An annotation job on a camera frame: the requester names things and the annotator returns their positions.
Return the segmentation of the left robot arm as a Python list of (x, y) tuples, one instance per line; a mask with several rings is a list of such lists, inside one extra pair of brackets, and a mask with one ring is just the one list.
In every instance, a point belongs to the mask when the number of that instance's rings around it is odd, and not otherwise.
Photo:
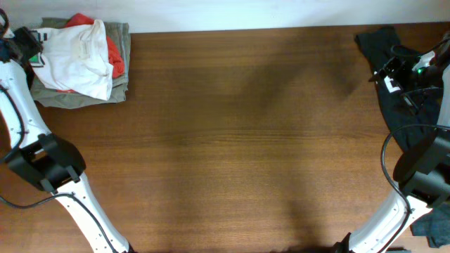
[(41, 50), (37, 36), (26, 27), (1, 28), (1, 117), (11, 142), (1, 163), (37, 190), (49, 193), (29, 208), (58, 201), (93, 252), (133, 252), (96, 200), (81, 153), (49, 130), (32, 99), (25, 62)]

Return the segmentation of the white t-shirt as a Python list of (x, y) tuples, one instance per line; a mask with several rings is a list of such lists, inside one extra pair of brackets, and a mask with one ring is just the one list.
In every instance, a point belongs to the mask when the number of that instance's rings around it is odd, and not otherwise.
[(74, 91), (108, 100), (113, 87), (103, 21), (62, 29), (32, 30), (43, 49), (30, 60), (34, 73), (48, 89)]

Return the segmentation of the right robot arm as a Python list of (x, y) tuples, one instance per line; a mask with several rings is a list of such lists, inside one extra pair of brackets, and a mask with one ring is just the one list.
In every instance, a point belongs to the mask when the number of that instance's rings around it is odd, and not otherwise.
[(449, 201), (449, 64), (437, 63), (430, 52), (418, 59), (412, 73), (425, 80), (436, 74), (442, 81), (437, 123), (399, 158), (393, 174), (383, 170), (393, 191), (362, 227), (335, 243), (332, 252), (387, 252), (410, 225)]

